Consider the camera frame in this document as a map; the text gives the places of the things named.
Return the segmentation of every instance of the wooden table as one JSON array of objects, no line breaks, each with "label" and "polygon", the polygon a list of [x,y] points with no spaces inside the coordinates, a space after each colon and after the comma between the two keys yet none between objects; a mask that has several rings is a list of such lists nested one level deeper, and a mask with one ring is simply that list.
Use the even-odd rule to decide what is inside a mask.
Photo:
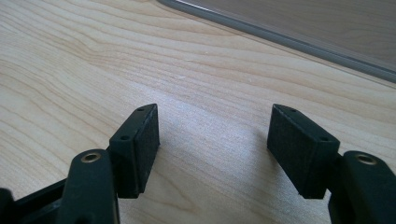
[{"label": "wooden table", "polygon": [[19,199],[134,109],[161,147],[122,223],[329,223],[266,149],[272,104],[301,110],[396,171],[396,85],[140,1],[0,2],[0,187]]}]

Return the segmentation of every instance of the metal grommet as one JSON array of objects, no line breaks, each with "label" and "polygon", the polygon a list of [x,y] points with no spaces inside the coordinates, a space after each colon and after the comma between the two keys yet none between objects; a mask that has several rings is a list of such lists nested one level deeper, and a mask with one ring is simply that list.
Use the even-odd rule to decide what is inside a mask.
[{"label": "metal grommet", "polygon": [[92,153],[88,153],[87,155],[83,156],[83,157],[81,158],[81,161],[82,161],[82,162],[85,162],[85,163],[89,163],[89,162],[97,161],[97,160],[99,160],[100,158],[101,158],[101,155],[100,155],[99,153],[97,153],[97,152],[92,152]]},{"label": "metal grommet", "polygon": [[363,154],[356,155],[356,159],[358,159],[359,162],[367,165],[376,165],[376,160],[374,158]]}]

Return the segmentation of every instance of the black mechanical arm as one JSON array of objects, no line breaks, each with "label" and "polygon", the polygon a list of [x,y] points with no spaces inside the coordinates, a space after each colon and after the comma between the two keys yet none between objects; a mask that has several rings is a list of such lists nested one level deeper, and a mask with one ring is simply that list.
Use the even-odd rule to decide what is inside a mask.
[{"label": "black mechanical arm", "polygon": [[0,189],[0,223],[120,223],[118,198],[134,199],[145,191],[159,145],[157,105],[139,107],[107,150],[78,154],[65,180],[16,202],[8,189]]},{"label": "black mechanical arm", "polygon": [[[159,140],[157,105],[145,105],[120,126],[107,150],[77,155],[67,179],[16,202],[0,189],[0,223],[116,224],[118,198],[145,191]],[[396,223],[396,177],[378,157],[348,151],[293,108],[274,105],[267,146],[306,199],[332,196],[332,223]]]},{"label": "black mechanical arm", "polygon": [[396,223],[396,177],[378,157],[348,151],[300,111],[274,105],[267,147],[306,199],[332,196],[332,223]]}]

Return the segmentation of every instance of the black bracket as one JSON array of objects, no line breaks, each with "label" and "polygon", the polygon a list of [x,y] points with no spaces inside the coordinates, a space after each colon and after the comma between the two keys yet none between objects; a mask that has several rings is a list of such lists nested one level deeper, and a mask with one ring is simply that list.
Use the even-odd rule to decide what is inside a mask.
[{"label": "black bracket", "polygon": [[274,105],[267,147],[299,194],[306,199],[332,196],[332,223],[396,223],[396,177],[373,155],[348,151],[300,111]]},{"label": "black bracket", "polygon": [[157,105],[137,108],[109,142],[78,154],[65,180],[24,198],[0,189],[0,223],[120,223],[118,198],[145,191],[160,145]]}]

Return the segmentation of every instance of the screw hole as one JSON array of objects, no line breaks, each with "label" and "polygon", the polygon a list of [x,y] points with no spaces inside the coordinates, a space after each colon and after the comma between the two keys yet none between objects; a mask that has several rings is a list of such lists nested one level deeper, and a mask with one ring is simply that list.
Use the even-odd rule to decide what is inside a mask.
[{"label": "screw hole", "polygon": [[81,158],[81,161],[85,162],[85,163],[93,162],[93,161],[99,160],[100,157],[101,157],[101,155],[99,153],[97,153],[97,152],[88,153],[83,158]]},{"label": "screw hole", "polygon": [[129,136],[128,135],[124,135],[120,138],[122,141],[126,141],[129,140]]},{"label": "screw hole", "polygon": [[376,160],[366,156],[366,155],[357,155],[356,158],[358,159],[359,162],[367,164],[367,165],[376,165]]}]

